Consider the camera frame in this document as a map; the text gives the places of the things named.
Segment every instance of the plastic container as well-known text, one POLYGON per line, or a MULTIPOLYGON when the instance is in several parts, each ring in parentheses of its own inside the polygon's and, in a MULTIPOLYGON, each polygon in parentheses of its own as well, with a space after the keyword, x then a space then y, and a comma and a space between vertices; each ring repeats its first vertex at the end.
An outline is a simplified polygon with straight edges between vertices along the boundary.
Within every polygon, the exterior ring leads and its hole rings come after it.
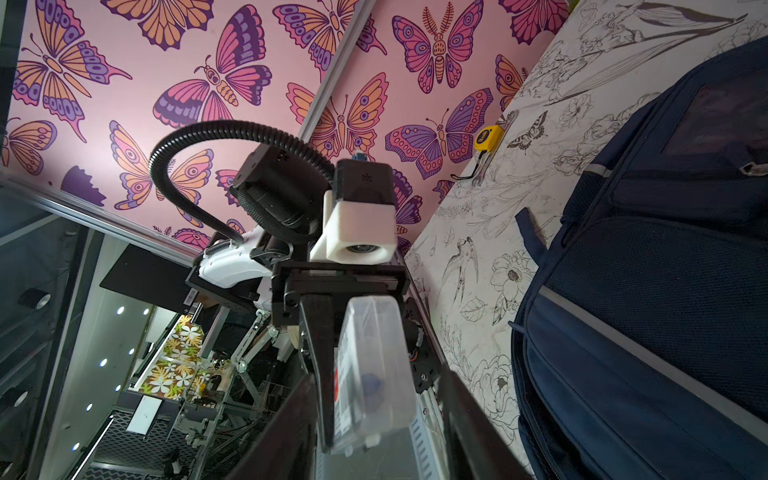
POLYGON ((379 444, 416 416, 400 308, 391 296, 358 296, 346 307, 336 354, 333 449, 379 444))

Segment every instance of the pink butterfly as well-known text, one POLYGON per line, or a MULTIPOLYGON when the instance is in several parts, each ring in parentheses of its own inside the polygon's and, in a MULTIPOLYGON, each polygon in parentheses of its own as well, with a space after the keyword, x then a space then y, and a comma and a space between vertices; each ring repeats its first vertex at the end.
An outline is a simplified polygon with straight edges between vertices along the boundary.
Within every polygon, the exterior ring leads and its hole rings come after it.
MULTIPOLYGON (((29 48, 22 48, 22 51, 37 55, 43 62, 18 61, 13 97, 34 106, 42 98, 43 108, 59 120, 69 123, 80 140, 85 142, 79 126, 80 120, 85 119, 85 113, 67 83, 86 97, 90 97, 91 93, 70 72, 102 85, 109 84, 112 75, 122 75, 129 80, 131 76, 108 64, 107 59, 88 40, 81 40, 85 30, 65 0, 36 0, 34 3, 43 45, 50 56, 39 47, 39 55, 29 48)), ((34 44, 32 34, 29 37, 34 44)))
POLYGON ((209 120, 231 120, 232 114, 223 97, 236 107, 240 102, 235 92, 252 105, 261 104, 261 90, 270 84, 272 72, 264 65, 248 65, 266 54, 264 28, 253 5, 244 5, 227 22, 216 48, 216 68, 205 66, 205 80, 182 81, 163 93, 152 112, 159 121, 173 128, 209 120))
POLYGON ((426 180, 440 171, 442 158, 446 155, 455 164, 472 158, 472 135, 483 125, 485 111, 492 101, 490 88, 478 90, 458 104, 445 127, 442 120, 437 124, 428 118, 437 131, 426 125, 404 125, 386 135, 385 147, 397 153, 401 161, 415 161, 426 180))
POLYGON ((531 44, 544 30, 558 33, 568 18, 565 0, 498 0, 512 14, 512 36, 518 43, 531 44))
POLYGON ((397 214, 395 215, 397 222, 397 248, 400 250, 400 253, 405 255, 411 247, 411 242, 400 235, 408 233, 408 228, 405 225, 415 225, 422 221, 422 216, 419 213, 419 208, 422 207, 422 198, 419 195, 411 197, 413 187, 411 187, 406 176, 394 169, 392 169, 392 172, 394 173, 397 207, 397 214))
POLYGON ((472 34, 482 18, 482 8, 483 0, 471 3, 451 28, 446 43, 442 35, 453 21, 453 4, 448 2, 439 29, 429 8, 424 7, 422 22, 434 38, 431 46, 429 37, 418 25, 399 15, 392 17, 395 38, 406 49, 406 67, 410 71, 421 71, 419 87, 424 93, 432 91, 435 77, 438 83, 442 83, 444 74, 450 88, 458 84, 462 77, 462 68, 458 63, 472 55, 472 34))
MULTIPOLYGON (((331 60, 336 53, 338 42, 344 31, 349 27, 349 21, 355 13, 355 4, 358 0, 339 0, 336 8, 323 7, 328 15, 318 12, 314 8, 305 5, 288 4, 278 5, 272 10, 280 24, 290 33, 296 45, 301 48, 309 47, 310 57, 315 66, 320 70, 320 81, 326 75, 331 60)), ((369 51, 376 47, 386 55, 384 45, 376 38, 376 29, 373 27, 373 18, 368 17, 362 33, 357 39, 357 46, 363 51, 369 51)))
POLYGON ((232 182, 234 182, 235 177, 237 176, 237 170, 217 170, 216 171, 216 180, 218 180, 219 187, 222 187, 224 191, 226 192, 225 195, 227 196, 227 201, 229 204, 235 204, 240 205, 237 203, 237 198, 233 197, 230 193, 230 187, 232 186, 232 182))
MULTIPOLYGON (((109 124, 109 130, 111 132, 109 138, 112 140, 112 157, 120 165, 120 168, 125 170, 124 173, 120 174, 120 180, 127 192, 126 200, 114 207, 117 210, 130 210, 141 205, 149 197, 152 190, 149 163, 147 156, 144 155, 136 141, 122 125, 113 120, 109 124)), ((176 167, 170 174, 170 181, 190 202, 197 205, 200 202, 200 192, 197 190, 208 183, 213 161, 213 151, 210 148, 203 150, 176 167)), ((158 200, 164 199, 160 192, 156 192, 156 194, 158 200)), ((203 224, 197 219, 182 209, 178 210, 189 223, 197 228, 202 228, 203 224)))
POLYGON ((187 245, 191 245, 198 250, 205 250, 210 243, 210 237, 208 235, 191 228, 182 228, 174 233, 173 238, 182 243, 186 243, 187 245))
MULTIPOLYGON (((330 106, 326 106, 320 115, 310 144, 327 158, 337 157, 344 146, 350 155, 360 150, 371 161, 375 161, 370 154, 376 139, 373 128, 384 113, 388 86, 384 73, 376 75, 357 94, 349 111, 346 110, 345 102, 341 113, 336 112, 331 99, 330 106)), ((301 85, 289 83, 286 96, 291 103, 290 110, 296 115, 296 121, 302 123, 315 95, 301 85)))

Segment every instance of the label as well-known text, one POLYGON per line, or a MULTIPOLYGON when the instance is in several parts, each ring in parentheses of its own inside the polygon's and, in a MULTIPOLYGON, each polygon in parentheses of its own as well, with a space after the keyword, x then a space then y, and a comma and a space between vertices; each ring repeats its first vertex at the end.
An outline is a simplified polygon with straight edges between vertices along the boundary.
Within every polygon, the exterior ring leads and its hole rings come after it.
POLYGON ((187 298, 184 299, 184 305, 189 306, 192 305, 192 302, 194 301, 194 297, 197 296, 197 290, 194 288, 190 289, 190 292, 187 294, 187 298))

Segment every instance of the backpack strap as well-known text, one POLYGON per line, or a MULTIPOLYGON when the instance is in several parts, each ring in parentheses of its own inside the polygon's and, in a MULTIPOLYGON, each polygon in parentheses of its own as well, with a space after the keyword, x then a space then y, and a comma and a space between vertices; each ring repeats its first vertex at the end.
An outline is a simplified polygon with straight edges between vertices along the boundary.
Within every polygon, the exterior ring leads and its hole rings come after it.
POLYGON ((515 220, 518 222, 518 229, 520 229, 520 234, 523 237, 525 249, 533 261, 541 266, 547 254, 547 246, 544 245, 544 242, 536 234, 536 227, 533 224, 533 220, 531 220, 531 211, 527 207, 520 210, 515 215, 515 220))

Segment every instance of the backpack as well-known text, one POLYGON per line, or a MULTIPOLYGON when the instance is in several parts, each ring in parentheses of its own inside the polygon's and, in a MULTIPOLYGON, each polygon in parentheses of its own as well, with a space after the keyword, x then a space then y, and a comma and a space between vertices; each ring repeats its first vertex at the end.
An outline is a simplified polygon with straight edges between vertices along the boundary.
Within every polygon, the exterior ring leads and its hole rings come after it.
POLYGON ((768 38, 637 111, 584 169, 512 327, 546 478, 768 478, 768 38))

